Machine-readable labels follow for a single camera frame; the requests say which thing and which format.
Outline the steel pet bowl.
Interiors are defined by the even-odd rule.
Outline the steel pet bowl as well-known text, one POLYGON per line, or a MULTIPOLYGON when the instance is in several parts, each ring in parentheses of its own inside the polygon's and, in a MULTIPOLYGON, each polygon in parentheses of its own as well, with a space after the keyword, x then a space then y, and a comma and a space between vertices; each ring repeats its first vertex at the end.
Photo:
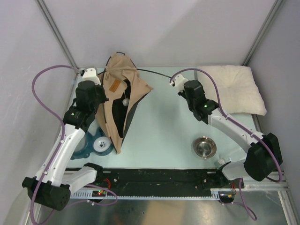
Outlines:
POLYGON ((217 145, 209 137, 202 136, 193 141, 193 149, 201 158, 211 158, 216 154, 217 145))

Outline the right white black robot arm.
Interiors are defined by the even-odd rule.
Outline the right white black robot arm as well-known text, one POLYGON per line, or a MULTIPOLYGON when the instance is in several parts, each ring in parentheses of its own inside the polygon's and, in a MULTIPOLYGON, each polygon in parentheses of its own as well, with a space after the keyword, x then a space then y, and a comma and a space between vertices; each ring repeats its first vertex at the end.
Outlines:
POLYGON ((237 161, 225 163, 217 175, 217 184, 222 188, 229 187, 234 179, 251 177, 262 181, 277 170, 279 180, 281 173, 281 152, 278 139, 272 133, 264 135, 240 124, 232 116, 225 113, 219 104, 205 97, 202 85, 197 80, 176 78, 173 86, 178 88, 178 95, 187 101, 189 110, 198 121, 217 128, 235 141, 244 155, 237 161))

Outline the beige fabric pet tent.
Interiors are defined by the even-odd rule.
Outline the beige fabric pet tent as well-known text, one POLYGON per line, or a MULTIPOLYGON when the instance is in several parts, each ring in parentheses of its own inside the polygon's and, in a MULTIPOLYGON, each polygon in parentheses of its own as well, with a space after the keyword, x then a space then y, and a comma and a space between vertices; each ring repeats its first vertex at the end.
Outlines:
POLYGON ((99 79, 109 101, 99 105, 96 121, 120 154, 137 106, 153 87, 140 77, 138 70, 132 69, 103 71, 99 79), (128 106, 122 103, 125 98, 129 98, 128 106))

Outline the white paw print bowl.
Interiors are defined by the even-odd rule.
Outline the white paw print bowl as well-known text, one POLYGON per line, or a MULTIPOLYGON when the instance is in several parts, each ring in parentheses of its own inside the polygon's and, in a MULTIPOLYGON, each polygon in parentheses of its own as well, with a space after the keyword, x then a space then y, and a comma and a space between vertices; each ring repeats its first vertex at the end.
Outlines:
POLYGON ((111 141, 107 137, 99 137, 93 143, 93 148, 97 153, 103 153, 109 150, 111 141))

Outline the teal double bowl stand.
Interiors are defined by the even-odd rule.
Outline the teal double bowl stand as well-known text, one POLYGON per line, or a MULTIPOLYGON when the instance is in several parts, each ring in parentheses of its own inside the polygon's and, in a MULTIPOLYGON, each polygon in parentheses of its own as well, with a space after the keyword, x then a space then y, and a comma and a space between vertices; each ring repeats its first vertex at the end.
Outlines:
POLYGON ((92 135, 89 131, 87 131, 84 138, 77 145, 73 155, 71 156, 71 160, 88 158, 91 155, 91 153, 96 154, 97 156, 106 156, 110 154, 114 150, 112 143, 109 150, 103 153, 97 153, 94 150, 93 143, 99 137, 107 137, 100 127, 96 129, 94 135, 92 135))

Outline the left aluminium frame post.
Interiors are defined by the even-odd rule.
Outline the left aluminium frame post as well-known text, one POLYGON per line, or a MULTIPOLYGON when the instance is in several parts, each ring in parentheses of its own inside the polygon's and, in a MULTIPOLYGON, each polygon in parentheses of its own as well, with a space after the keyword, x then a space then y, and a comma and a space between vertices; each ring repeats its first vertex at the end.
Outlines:
POLYGON ((47 25, 49 26, 52 34, 54 35, 60 49, 62 50, 64 56, 66 57, 68 63, 75 68, 79 68, 77 63, 75 62, 75 59, 63 37, 63 35, 60 32, 60 29, 58 28, 48 6, 46 5, 46 2, 44 0, 34 0, 38 9, 40 10, 41 14, 43 15, 47 25))

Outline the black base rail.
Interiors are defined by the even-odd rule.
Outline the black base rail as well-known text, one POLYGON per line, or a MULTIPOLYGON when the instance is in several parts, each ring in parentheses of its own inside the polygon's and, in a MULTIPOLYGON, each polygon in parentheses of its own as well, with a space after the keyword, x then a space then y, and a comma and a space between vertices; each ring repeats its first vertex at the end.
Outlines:
POLYGON ((208 196, 211 189, 238 188, 219 169, 102 169, 92 185, 119 195, 208 196))

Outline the right aluminium frame post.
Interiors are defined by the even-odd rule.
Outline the right aluminium frame post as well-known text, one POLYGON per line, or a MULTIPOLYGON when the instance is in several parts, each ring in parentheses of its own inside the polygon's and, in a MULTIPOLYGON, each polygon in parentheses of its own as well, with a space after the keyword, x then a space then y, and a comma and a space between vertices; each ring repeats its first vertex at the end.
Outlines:
POLYGON ((261 28, 259 29, 254 39, 253 44, 251 45, 249 51, 247 52, 241 64, 242 66, 248 66, 255 52, 258 50, 259 46, 262 44, 263 40, 268 34, 268 31, 270 30, 272 24, 274 23, 277 15, 279 14, 281 8, 284 6, 285 2, 286 2, 285 0, 274 1, 274 4, 272 5, 267 17, 265 18, 261 28))

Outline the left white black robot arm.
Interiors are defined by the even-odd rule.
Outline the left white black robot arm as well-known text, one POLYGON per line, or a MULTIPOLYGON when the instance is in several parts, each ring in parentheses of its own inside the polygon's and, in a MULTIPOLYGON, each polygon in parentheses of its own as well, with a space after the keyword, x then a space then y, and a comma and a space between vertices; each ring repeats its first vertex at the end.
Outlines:
POLYGON ((71 156, 95 119, 98 106, 108 101, 101 82, 82 81, 75 94, 50 155, 34 177, 26 177, 22 182, 33 202, 57 211, 63 210, 70 196, 79 189, 88 184, 99 187, 104 182, 103 168, 93 163, 85 164, 68 179, 63 179, 71 156))

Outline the cream fluffy cushion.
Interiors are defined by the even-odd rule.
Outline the cream fluffy cushion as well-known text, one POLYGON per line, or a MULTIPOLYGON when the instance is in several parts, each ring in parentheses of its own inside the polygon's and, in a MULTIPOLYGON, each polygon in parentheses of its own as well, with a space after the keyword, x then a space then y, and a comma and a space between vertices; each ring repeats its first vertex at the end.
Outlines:
POLYGON ((228 113, 249 113, 264 116, 265 103, 254 81, 250 67, 223 65, 198 67, 216 83, 222 108, 228 113))

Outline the aluminium frame post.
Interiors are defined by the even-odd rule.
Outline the aluminium frame post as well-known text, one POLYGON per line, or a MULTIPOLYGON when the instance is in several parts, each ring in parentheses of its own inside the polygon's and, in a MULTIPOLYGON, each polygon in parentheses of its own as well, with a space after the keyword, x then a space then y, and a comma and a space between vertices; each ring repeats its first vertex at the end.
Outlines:
POLYGON ((38 9, 40 10, 41 14, 43 15, 47 25, 49 26, 52 34, 54 35, 60 49, 62 50, 64 56, 66 57, 68 63, 75 68, 79 68, 77 63, 75 62, 75 59, 63 37, 63 35, 60 32, 60 29, 58 28, 48 6, 46 5, 46 2, 44 0, 34 0, 38 9))
POLYGON ((254 39, 253 44, 251 45, 249 51, 247 52, 241 64, 242 66, 248 66, 255 52, 258 50, 259 46, 262 44, 263 40, 268 34, 268 31, 270 30, 272 24, 274 23, 277 15, 279 14, 281 8, 284 6, 285 2, 286 2, 285 0, 274 1, 274 4, 272 5, 267 17, 265 18, 261 28, 259 29, 254 39))

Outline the white pompom toy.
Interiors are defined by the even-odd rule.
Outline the white pompom toy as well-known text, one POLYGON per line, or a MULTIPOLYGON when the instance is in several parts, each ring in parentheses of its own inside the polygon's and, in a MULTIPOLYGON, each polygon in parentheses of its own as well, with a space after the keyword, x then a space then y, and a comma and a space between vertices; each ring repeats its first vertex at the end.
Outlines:
POLYGON ((124 106, 128 106, 129 105, 129 98, 123 99, 122 103, 123 103, 124 106))

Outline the black tent pole front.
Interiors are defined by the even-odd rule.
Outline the black tent pole front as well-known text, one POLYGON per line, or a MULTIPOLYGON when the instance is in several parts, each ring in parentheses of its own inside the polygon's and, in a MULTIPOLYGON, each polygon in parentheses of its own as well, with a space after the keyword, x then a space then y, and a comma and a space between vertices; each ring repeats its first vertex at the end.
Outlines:
POLYGON ((107 60, 104 71, 111 71, 113 69, 137 70, 137 67, 127 54, 123 52, 115 52, 107 60))

